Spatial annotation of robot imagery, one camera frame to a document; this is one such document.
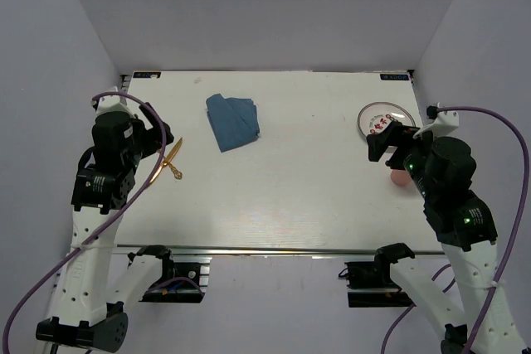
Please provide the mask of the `white patterned plate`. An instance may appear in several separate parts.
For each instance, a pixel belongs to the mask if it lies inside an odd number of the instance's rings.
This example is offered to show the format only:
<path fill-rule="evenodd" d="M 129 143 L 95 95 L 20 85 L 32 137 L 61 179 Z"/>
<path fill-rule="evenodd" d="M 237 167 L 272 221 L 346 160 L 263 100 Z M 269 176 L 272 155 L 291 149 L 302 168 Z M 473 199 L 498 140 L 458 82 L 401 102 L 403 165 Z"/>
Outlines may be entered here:
<path fill-rule="evenodd" d="M 370 134 L 381 133 L 393 121 L 407 126 L 417 126 L 412 115 L 403 107 L 390 102 L 373 102 L 359 111 L 358 131 L 363 138 L 366 138 Z"/>

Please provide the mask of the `gold knife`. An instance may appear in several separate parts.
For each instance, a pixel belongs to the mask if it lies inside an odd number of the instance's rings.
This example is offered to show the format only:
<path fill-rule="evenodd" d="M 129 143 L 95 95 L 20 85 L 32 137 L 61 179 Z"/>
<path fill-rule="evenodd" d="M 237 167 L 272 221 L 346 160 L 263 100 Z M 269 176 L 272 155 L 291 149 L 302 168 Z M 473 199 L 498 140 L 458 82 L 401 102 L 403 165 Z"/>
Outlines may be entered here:
<path fill-rule="evenodd" d="M 158 179 L 158 176 L 161 174 L 164 168 L 168 168 L 176 180 L 181 180 L 183 178 L 183 174 L 172 164 L 172 160 L 177 155 L 179 149 L 182 147 L 182 144 L 183 144 L 183 139 L 180 138 L 175 143 L 173 148 L 169 151 L 168 155 L 164 158 L 162 163 L 159 165 L 157 171 L 155 172 L 153 177 L 150 179 L 149 185 L 152 185 Z"/>

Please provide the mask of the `blue cloth napkin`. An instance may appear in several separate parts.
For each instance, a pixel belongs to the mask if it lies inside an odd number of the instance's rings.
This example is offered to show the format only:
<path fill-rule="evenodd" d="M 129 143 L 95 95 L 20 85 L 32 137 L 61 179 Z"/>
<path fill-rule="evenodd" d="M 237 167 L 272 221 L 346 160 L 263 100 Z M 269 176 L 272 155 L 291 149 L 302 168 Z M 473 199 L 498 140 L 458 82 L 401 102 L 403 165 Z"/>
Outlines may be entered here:
<path fill-rule="evenodd" d="M 252 99 L 225 98 L 215 94 L 206 100 L 207 118 L 221 153 L 259 138 L 257 107 Z"/>

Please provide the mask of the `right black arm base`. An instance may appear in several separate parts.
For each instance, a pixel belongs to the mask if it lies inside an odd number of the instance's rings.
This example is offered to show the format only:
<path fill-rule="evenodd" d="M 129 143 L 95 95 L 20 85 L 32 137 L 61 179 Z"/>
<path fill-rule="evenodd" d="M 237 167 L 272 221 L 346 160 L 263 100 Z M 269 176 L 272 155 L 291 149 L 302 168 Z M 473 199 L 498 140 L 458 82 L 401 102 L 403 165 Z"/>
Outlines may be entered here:
<path fill-rule="evenodd" d="M 338 279 L 347 285 L 350 308 L 407 308 L 412 304 L 395 283 L 383 280 L 372 261 L 347 262 Z"/>

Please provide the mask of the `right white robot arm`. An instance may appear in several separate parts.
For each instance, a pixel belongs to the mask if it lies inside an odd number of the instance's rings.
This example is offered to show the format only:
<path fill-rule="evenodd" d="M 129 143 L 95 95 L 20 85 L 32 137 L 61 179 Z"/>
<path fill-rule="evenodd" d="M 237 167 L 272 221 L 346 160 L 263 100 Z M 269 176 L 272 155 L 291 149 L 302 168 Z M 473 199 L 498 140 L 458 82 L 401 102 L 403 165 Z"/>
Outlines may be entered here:
<path fill-rule="evenodd" d="M 382 247 L 374 266 L 376 280 L 397 285 L 423 312 L 443 353 L 528 353 L 509 310 L 504 288 L 494 280 L 497 230 L 489 207 L 470 189 L 476 169 L 470 147 L 452 137 L 391 122 L 369 134 L 368 158 L 403 170 L 424 201 L 423 212 L 454 273 L 462 304 L 456 306 L 419 266 L 404 244 Z"/>

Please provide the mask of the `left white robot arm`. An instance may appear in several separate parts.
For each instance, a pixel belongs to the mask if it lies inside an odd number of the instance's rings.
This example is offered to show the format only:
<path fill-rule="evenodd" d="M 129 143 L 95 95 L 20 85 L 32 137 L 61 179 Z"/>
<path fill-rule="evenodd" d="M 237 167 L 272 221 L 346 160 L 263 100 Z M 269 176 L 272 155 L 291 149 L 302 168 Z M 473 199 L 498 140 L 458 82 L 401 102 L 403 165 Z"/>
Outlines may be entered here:
<path fill-rule="evenodd" d="M 97 107 L 93 144 L 78 162 L 71 204 L 73 233 L 60 297 L 36 338 L 57 346 L 117 352 L 129 325 L 124 291 L 109 293 L 114 239 L 142 159 L 173 141 L 170 127 L 151 104 L 140 119 L 126 106 Z"/>

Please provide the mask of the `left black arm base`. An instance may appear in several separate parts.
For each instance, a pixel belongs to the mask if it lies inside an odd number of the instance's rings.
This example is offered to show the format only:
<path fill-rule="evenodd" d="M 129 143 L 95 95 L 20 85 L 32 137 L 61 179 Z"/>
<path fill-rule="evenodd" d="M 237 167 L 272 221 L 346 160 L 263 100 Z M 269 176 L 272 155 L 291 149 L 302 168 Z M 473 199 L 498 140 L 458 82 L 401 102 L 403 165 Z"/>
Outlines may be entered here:
<path fill-rule="evenodd" d="M 199 304 L 203 301 L 207 288 L 207 274 L 202 272 L 204 264 L 177 261 L 163 245 L 143 246 L 135 254 L 154 257 L 160 263 L 160 276 L 144 293 L 143 303 Z"/>

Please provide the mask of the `gold fork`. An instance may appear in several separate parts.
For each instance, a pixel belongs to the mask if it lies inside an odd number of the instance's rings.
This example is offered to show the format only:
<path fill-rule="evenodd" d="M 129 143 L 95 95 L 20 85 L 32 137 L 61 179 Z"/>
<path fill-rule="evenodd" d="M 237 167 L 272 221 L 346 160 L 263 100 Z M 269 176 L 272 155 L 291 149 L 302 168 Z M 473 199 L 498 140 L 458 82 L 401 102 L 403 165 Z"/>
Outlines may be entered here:
<path fill-rule="evenodd" d="M 183 178 L 183 174 L 168 160 L 163 161 L 161 168 L 167 168 L 173 174 L 173 177 L 177 180 L 181 180 Z"/>

